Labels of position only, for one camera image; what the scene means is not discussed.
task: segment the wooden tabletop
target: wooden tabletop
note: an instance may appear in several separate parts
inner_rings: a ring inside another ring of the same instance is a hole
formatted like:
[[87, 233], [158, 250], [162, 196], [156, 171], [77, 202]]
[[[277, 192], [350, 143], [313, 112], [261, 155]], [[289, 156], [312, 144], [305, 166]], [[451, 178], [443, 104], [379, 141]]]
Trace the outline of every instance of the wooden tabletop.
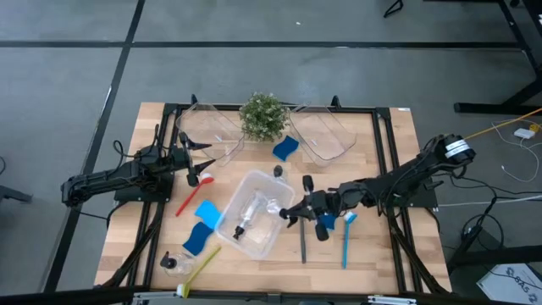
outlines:
[[[160, 123], [163, 103], [142, 103], [135, 122], [130, 153], [148, 146], [152, 142], [154, 125]], [[400, 163], [415, 157], [419, 152], [412, 115], [406, 108], [391, 108]], [[241, 125], [237, 112], [225, 111], [225, 116]], [[379, 173], [373, 125], [370, 114], [335, 114], [343, 126], [357, 135], [357, 142], [345, 155], [325, 168], [314, 164], [303, 149], [291, 154], [288, 162], [281, 163], [287, 180], [296, 190], [295, 202], [302, 199], [303, 175], [312, 175], [315, 190], [337, 187], [341, 182], [373, 177]], [[391, 169], [384, 122], [380, 122], [386, 151], [386, 163]], [[223, 211], [230, 201], [241, 179], [251, 169], [272, 173], [279, 163], [272, 155], [274, 144], [245, 141], [244, 149], [234, 159], [219, 167], [206, 169], [215, 178], [211, 185], [203, 186], [192, 199], [183, 214], [176, 218], [178, 206], [190, 194], [192, 188], [186, 183], [185, 171], [176, 172], [171, 201], [166, 205], [154, 264], [152, 288], [172, 289], [180, 283], [179, 278], [165, 274], [159, 266], [166, 251], [185, 252], [182, 244], [188, 239], [192, 227], [200, 218], [194, 215], [199, 203], [210, 200]], [[203, 157], [194, 156], [197, 164]], [[120, 208], [111, 219], [108, 234], [97, 271], [96, 283], [103, 283], [126, 259], [136, 238], [141, 216], [141, 202], [129, 202]], [[439, 232], [434, 219], [422, 208], [410, 208], [412, 232], [419, 257], [431, 274], [446, 289], [450, 282], [440, 246]], [[361, 204], [355, 209], [358, 214], [351, 225], [348, 268], [341, 268], [344, 221], [337, 219], [335, 231], [327, 241], [318, 241], [312, 223], [306, 225], [307, 263], [301, 263], [299, 226], [284, 228], [271, 250], [262, 261], [251, 260], [243, 252], [234, 249], [213, 234], [207, 240], [203, 252], [197, 257], [203, 260], [217, 244], [222, 250], [198, 275], [192, 289], [213, 291], [282, 291], [314, 293], [397, 293], [395, 268], [390, 245], [390, 233], [385, 217], [378, 217], [376, 208], [365, 208]], [[142, 282], [147, 251], [141, 255], [136, 283]], [[407, 257], [403, 254], [403, 266], [407, 287], [412, 290], [412, 281]]]

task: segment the clear plastic bin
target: clear plastic bin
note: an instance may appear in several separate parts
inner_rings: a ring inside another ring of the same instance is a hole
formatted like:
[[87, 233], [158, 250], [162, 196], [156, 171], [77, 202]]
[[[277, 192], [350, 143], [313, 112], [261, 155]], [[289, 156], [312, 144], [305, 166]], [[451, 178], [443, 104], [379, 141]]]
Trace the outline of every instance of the clear plastic bin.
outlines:
[[177, 119], [179, 131], [196, 143], [212, 144], [202, 149], [218, 166], [226, 165], [244, 146], [244, 133], [211, 104], [195, 103]]
[[356, 144], [356, 135], [346, 131], [324, 106], [299, 106], [290, 112], [290, 131], [309, 157], [327, 166]]
[[289, 208], [294, 196], [294, 189], [283, 180], [259, 170], [250, 171], [220, 216], [215, 231], [252, 259], [263, 259], [287, 223], [279, 211]]

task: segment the clear bottle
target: clear bottle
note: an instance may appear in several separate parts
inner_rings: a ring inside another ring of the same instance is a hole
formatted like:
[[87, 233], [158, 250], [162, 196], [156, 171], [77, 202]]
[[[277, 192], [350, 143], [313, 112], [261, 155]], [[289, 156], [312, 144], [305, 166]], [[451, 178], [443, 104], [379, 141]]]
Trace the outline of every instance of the clear bottle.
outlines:
[[241, 212], [241, 222], [235, 227], [233, 237], [237, 241], [239, 241], [239, 237], [245, 233], [245, 229], [247, 229], [254, 220], [258, 209], [260, 209], [262, 205], [265, 205], [267, 201], [267, 198], [258, 189], [252, 193], [248, 203]]
[[194, 262], [194, 258], [186, 253], [169, 254], [169, 251], [166, 251], [160, 260], [160, 266], [169, 276], [183, 276], [192, 272]]

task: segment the clear plastic container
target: clear plastic container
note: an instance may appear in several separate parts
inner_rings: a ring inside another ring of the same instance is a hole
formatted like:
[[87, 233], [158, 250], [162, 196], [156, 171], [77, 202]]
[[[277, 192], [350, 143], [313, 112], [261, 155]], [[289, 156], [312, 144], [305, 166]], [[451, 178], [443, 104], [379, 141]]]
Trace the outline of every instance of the clear plastic container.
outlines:
[[196, 143], [212, 144], [202, 149], [218, 166], [226, 165], [244, 146], [244, 133], [211, 104], [195, 103], [177, 119], [179, 131]]
[[252, 259], [263, 259], [287, 223], [279, 211], [289, 208], [294, 196], [294, 189], [282, 179], [250, 171], [220, 216], [215, 231]]
[[324, 106], [295, 108], [290, 112], [290, 131], [319, 166], [329, 165], [356, 144], [356, 135]]

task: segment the green plant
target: green plant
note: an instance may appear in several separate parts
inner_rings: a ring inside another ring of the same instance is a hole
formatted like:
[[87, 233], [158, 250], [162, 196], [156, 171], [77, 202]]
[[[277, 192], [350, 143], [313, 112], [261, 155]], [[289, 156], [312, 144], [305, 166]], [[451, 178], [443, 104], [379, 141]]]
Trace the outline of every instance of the green plant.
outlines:
[[249, 139], [272, 141], [281, 137], [288, 115], [273, 93], [254, 93], [239, 110], [242, 129]]

